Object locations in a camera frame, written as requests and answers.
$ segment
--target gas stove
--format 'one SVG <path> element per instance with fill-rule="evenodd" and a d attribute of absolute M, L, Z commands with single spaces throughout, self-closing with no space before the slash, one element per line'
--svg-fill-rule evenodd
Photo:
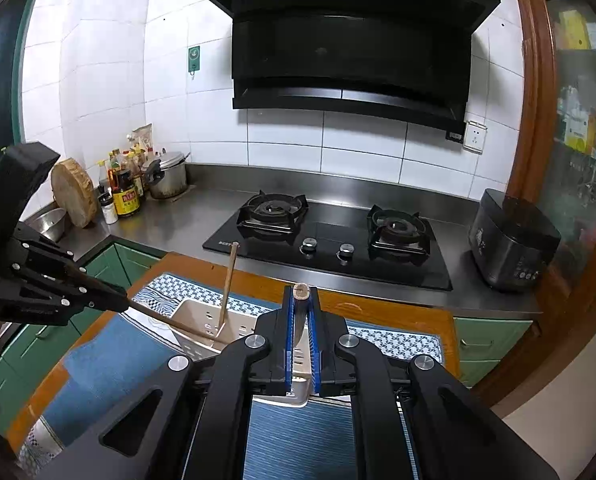
<path fill-rule="evenodd" d="M 429 222 L 378 206 L 366 210 L 265 194 L 247 201 L 204 244 L 238 256 L 398 285 L 451 290 Z"/>

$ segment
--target stainless steel countertop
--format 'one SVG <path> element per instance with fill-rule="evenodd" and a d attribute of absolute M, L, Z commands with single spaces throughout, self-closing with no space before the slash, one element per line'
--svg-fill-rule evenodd
<path fill-rule="evenodd" d="M 73 251 L 79 259 L 92 256 L 92 250 L 100 250 L 108 238 L 121 238 L 140 246 L 175 251 L 226 266 L 228 254 L 206 251 L 202 245 L 249 197 L 248 192 L 194 189 L 174 203 L 147 201 L 139 214 L 110 226 L 98 222 L 84 230 L 73 229 L 60 245 Z M 248 258 L 239 258 L 236 269 L 368 298 L 446 308 L 456 316 L 533 319 L 540 313 L 532 294 L 496 292 L 482 280 L 470 254 L 466 226 L 430 222 L 453 284 L 453 290 L 448 292 L 349 278 Z"/>

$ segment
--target dish rack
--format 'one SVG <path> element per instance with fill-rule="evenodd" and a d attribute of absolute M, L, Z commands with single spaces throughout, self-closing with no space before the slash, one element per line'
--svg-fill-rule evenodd
<path fill-rule="evenodd" d="M 254 333 L 257 316 L 233 310 L 225 313 L 224 324 L 219 328 L 220 306 L 185 298 L 175 308 L 171 319 L 215 337 L 215 340 L 192 335 L 171 327 L 183 351 L 193 361 L 219 354 L 229 343 Z M 301 408 L 306 406 L 311 392 L 311 354 L 309 352 L 309 329 L 305 324 L 298 345 L 293 349 L 293 383 L 286 397 L 254 396 L 270 404 Z"/>

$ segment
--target glass cabinet door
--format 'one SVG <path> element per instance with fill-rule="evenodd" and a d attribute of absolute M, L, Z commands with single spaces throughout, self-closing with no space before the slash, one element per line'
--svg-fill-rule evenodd
<path fill-rule="evenodd" d="M 584 0 L 548 0 L 557 120 L 538 206 L 562 236 L 554 264 L 574 286 L 596 244 L 596 15 Z"/>

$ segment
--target black glass cooktop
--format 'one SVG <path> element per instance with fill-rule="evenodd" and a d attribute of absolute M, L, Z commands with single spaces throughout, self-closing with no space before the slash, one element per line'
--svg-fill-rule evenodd
<path fill-rule="evenodd" d="M 433 230 L 424 219 L 429 251 L 421 258 L 370 248 L 367 211 L 361 209 L 309 203 L 302 222 L 289 234 L 238 226 L 238 216 L 236 211 L 203 248 L 229 253 L 231 242 L 238 242 L 238 256 L 244 258 L 398 285 L 452 289 Z M 303 245 L 305 238 L 316 240 L 315 250 Z M 351 255 L 348 247 L 341 250 L 343 244 L 353 246 Z"/>

